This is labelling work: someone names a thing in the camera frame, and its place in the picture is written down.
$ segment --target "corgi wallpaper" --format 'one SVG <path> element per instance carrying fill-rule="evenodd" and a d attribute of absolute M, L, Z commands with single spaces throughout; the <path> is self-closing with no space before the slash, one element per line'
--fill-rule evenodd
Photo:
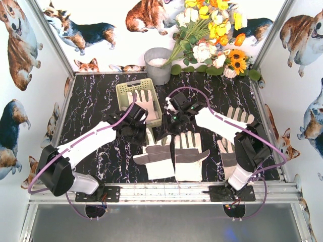
<path fill-rule="evenodd" d="M 260 64 L 265 110 L 288 160 L 287 180 L 296 174 L 301 179 L 312 241 L 323 240 L 323 205 L 318 203 L 323 200 L 322 9 L 321 0 L 296 0 Z"/>
<path fill-rule="evenodd" d="M 285 0 L 236 0 L 248 27 L 234 30 L 246 40 L 240 49 L 257 57 Z M 184 0 L 38 0 L 43 16 L 76 72 L 144 71 L 143 55 L 153 47 L 172 49 L 175 17 Z M 183 61 L 174 62 L 185 66 Z"/>
<path fill-rule="evenodd" d="M 26 1 L 0 1 L 0 33 L 0 217 L 10 218 L 1 241 L 19 241 L 25 189 L 55 132 L 68 73 Z"/>

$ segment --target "marble surface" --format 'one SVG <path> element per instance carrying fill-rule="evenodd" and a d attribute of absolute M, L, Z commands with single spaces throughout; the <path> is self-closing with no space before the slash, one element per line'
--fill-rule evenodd
<path fill-rule="evenodd" d="M 119 110 L 115 89 L 118 83 L 146 77 L 146 73 L 77 75 L 60 136 L 60 144 L 79 137 L 95 127 L 101 120 L 104 120 L 107 114 Z M 165 97 L 177 87 L 182 86 L 191 86 L 203 91 L 216 112 L 225 115 L 229 106 L 240 107 L 242 110 L 253 114 L 255 120 L 261 122 L 253 90 L 246 78 L 237 77 L 229 80 L 211 77 L 205 73 L 181 73 L 179 76 L 172 76 L 166 85 L 155 87 L 161 108 L 165 104 Z M 205 102 L 203 96 L 194 91 L 184 90 L 184 94 L 190 101 Z M 160 127 L 153 129 L 155 137 L 159 130 Z M 222 181 L 224 172 L 216 143 L 218 139 L 221 139 L 221 136 L 194 124 L 182 126 L 181 131 L 200 133 L 202 150 L 210 150 L 210 155 L 203 161 L 203 181 Z M 174 162 L 173 141 L 171 151 Z M 133 155 L 141 153 L 141 147 L 117 139 L 88 155 L 77 165 L 76 171 L 96 176 L 105 183 L 168 183 L 176 181 L 175 177 L 148 180 L 145 165 L 137 165 L 132 158 Z M 274 164 L 274 161 L 270 157 L 264 162 L 263 166 L 272 164 Z M 266 171 L 264 176 L 266 180 L 279 180 L 278 172 L 275 169 Z"/>

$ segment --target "work glove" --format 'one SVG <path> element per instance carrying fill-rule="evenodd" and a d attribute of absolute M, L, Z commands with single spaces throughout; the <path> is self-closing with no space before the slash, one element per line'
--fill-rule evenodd
<path fill-rule="evenodd" d="M 140 95 L 138 90 L 135 90 L 135 92 L 137 93 L 136 104 L 148 111 L 148 117 L 146 119 L 146 122 L 158 119 L 158 113 L 157 111 L 155 111 L 155 108 L 153 105 L 153 97 L 152 97 L 151 91 L 147 90 L 147 94 L 145 94 L 145 91 L 141 90 Z M 133 100 L 132 92 L 127 92 L 127 95 L 128 95 L 129 105 L 131 105 Z"/>
<path fill-rule="evenodd" d="M 162 179 L 175 176 L 171 158 L 171 135 L 157 141 L 151 128 L 146 128 L 147 145 L 142 147 L 141 155 L 134 155 L 133 160 L 138 165 L 146 165 L 148 179 Z"/>
<path fill-rule="evenodd" d="M 246 112 L 242 112 L 241 108 L 239 107 L 236 109 L 234 109 L 233 107 L 230 107 L 228 110 L 227 117 L 247 124 L 252 123 L 254 120 L 253 115 L 248 115 Z M 218 140 L 217 143 L 220 149 L 225 180 L 227 180 L 234 172 L 236 165 L 238 163 L 236 159 L 234 143 L 231 143 L 229 140 L 225 138 L 222 138 L 222 140 Z"/>
<path fill-rule="evenodd" d="M 210 150 L 202 153 L 201 136 L 191 131 L 175 136 L 175 178 L 177 181 L 202 181 L 202 161 Z"/>

